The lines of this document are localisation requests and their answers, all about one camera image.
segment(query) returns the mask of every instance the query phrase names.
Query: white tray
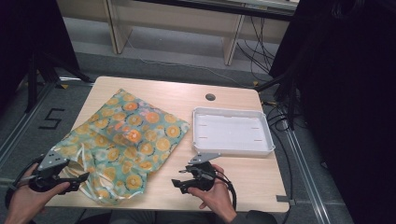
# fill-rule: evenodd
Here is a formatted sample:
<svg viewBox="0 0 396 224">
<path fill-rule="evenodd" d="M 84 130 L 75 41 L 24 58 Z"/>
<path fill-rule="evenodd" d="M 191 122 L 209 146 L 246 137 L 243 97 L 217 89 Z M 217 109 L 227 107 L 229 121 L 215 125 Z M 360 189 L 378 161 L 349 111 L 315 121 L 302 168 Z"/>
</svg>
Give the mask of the white tray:
<svg viewBox="0 0 396 224">
<path fill-rule="evenodd" d="M 266 156 L 275 149 L 261 111 L 196 107 L 192 147 L 201 153 Z"/>
</svg>

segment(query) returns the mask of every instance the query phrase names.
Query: wrist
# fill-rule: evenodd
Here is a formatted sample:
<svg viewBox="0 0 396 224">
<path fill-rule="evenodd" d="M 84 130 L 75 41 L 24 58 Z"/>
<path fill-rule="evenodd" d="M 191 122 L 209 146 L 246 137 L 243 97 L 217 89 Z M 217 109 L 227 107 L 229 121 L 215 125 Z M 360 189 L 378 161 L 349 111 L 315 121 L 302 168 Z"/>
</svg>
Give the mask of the wrist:
<svg viewBox="0 0 396 224">
<path fill-rule="evenodd" d="M 233 210 L 233 208 L 229 209 L 224 209 L 222 210 L 221 214 L 219 215 L 221 219 L 226 223 L 229 224 L 231 223 L 235 217 L 236 217 L 236 212 Z"/>
<path fill-rule="evenodd" d="M 24 220 L 20 216 L 8 215 L 5 224 L 27 224 L 29 220 Z"/>
</svg>

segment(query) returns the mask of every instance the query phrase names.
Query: hand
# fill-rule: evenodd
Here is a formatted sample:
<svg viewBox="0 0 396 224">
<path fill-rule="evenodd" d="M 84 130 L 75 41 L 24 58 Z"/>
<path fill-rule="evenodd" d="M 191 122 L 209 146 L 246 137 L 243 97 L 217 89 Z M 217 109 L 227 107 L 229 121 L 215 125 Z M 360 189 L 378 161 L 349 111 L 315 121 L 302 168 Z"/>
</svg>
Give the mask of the hand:
<svg viewBox="0 0 396 224">
<path fill-rule="evenodd" d="M 219 171 L 218 176 L 223 177 L 224 170 L 216 164 L 212 164 L 212 166 Z M 209 191 L 202 191 L 198 188 L 189 188 L 188 192 L 203 201 L 199 206 L 200 209 L 204 209 L 208 206 L 226 223 L 230 223 L 236 217 L 236 212 L 233 210 L 233 204 L 231 203 L 227 186 L 221 180 L 216 178 L 213 188 Z"/>
<path fill-rule="evenodd" d="M 37 164 L 30 167 L 23 177 L 32 174 Z M 28 223 L 35 215 L 44 209 L 46 203 L 55 195 L 63 192 L 70 186 L 70 183 L 64 182 L 55 186 L 46 192 L 36 192 L 29 188 L 28 185 L 19 187 L 12 196 L 8 208 L 6 224 Z"/>
</svg>

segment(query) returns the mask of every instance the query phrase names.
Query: finger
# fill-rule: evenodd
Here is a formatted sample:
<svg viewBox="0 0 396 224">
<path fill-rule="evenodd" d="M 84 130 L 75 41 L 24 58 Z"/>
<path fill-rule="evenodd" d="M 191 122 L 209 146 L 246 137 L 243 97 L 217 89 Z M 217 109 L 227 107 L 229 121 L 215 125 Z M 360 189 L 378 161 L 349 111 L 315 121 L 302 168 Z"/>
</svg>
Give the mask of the finger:
<svg viewBox="0 0 396 224">
<path fill-rule="evenodd" d="M 216 179 L 215 184 L 213 185 L 213 188 L 215 186 L 216 186 L 216 188 L 221 188 L 221 187 L 227 188 L 227 185 L 222 180 L 219 180 L 219 179 Z"/>
<path fill-rule="evenodd" d="M 38 163 L 33 164 L 29 170 L 27 170 L 24 174 L 23 177 L 29 176 L 32 174 L 32 172 L 35 170 L 35 168 L 37 167 Z"/>
<path fill-rule="evenodd" d="M 199 205 L 199 209 L 204 209 L 206 208 L 206 203 L 201 203 L 201 205 Z"/>
<path fill-rule="evenodd" d="M 64 192 L 67 188 L 69 188 L 69 186 L 70 186 L 70 183 L 69 183 L 69 182 L 63 182 L 63 183 L 61 183 L 61 184 L 55 186 L 53 189 L 48 190 L 48 191 L 46 192 L 46 195 L 47 195 L 49 198 L 52 198 L 53 196 L 55 196 L 55 195 L 57 195 L 57 194 L 59 194 L 59 193 Z"/>
<path fill-rule="evenodd" d="M 216 164 L 212 164 L 213 168 L 218 171 L 218 176 L 223 177 L 224 169 Z"/>
<path fill-rule="evenodd" d="M 201 191 L 198 188 L 188 188 L 187 192 L 200 199 L 202 199 L 202 197 L 204 197 L 205 194 L 203 191 Z"/>
</svg>

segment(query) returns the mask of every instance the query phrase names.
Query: wooden table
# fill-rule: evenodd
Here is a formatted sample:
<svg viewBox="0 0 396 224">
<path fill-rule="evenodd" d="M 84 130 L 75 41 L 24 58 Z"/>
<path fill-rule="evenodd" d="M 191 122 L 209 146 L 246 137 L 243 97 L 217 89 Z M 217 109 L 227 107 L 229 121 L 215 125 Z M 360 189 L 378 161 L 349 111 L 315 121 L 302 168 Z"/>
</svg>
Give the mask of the wooden table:
<svg viewBox="0 0 396 224">
<path fill-rule="evenodd" d="M 180 189 L 175 188 L 171 181 L 172 178 L 182 181 L 192 178 L 191 174 L 178 172 L 183 170 L 188 160 L 196 155 L 196 151 L 191 147 L 192 110 L 197 106 L 205 106 L 262 111 L 259 95 L 254 90 L 99 77 L 73 128 L 87 120 L 118 89 L 125 89 L 140 99 L 186 120 L 191 124 L 191 128 L 163 167 L 156 174 L 148 177 L 145 193 L 111 207 L 114 209 L 199 210 L 201 200 L 190 194 L 181 194 Z M 216 100 L 206 100 L 205 96 L 208 93 L 214 94 Z M 237 211 L 288 211 L 288 203 L 280 203 L 276 200 L 276 195 L 285 196 L 286 193 L 274 152 L 261 159 L 220 157 L 211 162 L 223 167 L 225 174 L 233 182 L 237 196 Z M 48 206 L 102 207 L 80 191 L 56 196 L 48 203 Z"/>
</svg>

